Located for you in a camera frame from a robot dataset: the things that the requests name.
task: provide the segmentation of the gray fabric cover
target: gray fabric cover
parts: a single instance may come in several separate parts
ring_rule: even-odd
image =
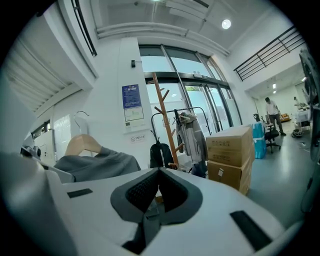
[[[181,113],[181,115],[190,118],[190,120],[181,118],[181,126],[176,125],[178,145],[184,143],[179,152],[183,153],[185,150],[186,155],[191,156],[193,163],[208,160],[206,138],[201,131],[197,118],[188,113]]]
[[[102,147],[95,157],[66,155],[54,166],[72,174],[76,182],[101,180],[140,171],[134,156]]]

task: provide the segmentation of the ceiling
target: ceiling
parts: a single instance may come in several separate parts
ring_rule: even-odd
[[[276,84],[276,92],[281,91],[290,86],[296,86],[302,83],[302,79],[305,77],[304,70],[301,63],[298,63],[278,74],[270,79],[267,79],[247,92],[254,98],[266,97],[273,94],[273,84]]]
[[[239,39],[270,8],[267,0],[100,0],[103,26],[154,22],[199,33],[225,49]],[[223,29],[225,19],[231,27]]]
[[[22,36],[8,53],[3,71],[15,94],[33,112],[71,84],[49,68]]]

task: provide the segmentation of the cardboard box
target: cardboard box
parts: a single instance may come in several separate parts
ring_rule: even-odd
[[[209,180],[229,185],[238,191],[245,191],[247,189],[246,185],[250,184],[254,160],[255,157],[251,154],[241,167],[209,160],[207,162],[208,178]]]
[[[255,157],[255,144],[253,142],[244,151],[217,150],[215,147],[208,146],[208,159],[217,163],[241,167],[249,157]]]
[[[253,143],[251,126],[236,126],[206,138],[210,151],[246,152]]]

